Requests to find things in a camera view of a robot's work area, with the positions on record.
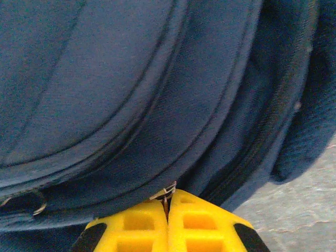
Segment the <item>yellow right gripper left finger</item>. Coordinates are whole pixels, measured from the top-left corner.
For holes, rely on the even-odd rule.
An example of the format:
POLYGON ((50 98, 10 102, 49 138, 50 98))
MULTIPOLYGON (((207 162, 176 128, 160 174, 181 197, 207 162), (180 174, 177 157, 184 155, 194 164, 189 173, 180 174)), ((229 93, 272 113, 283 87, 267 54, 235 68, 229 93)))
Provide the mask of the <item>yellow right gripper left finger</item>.
POLYGON ((90 222, 70 251, 168 251, 167 219, 160 201, 90 222))

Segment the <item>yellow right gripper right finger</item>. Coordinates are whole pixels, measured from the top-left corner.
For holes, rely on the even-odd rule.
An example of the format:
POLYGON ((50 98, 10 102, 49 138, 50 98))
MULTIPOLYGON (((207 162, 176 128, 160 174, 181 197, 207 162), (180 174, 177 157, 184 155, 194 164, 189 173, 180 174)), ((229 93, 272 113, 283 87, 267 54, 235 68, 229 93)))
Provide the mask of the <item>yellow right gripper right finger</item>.
POLYGON ((168 251, 269 251, 246 220, 183 190, 170 204, 168 251))

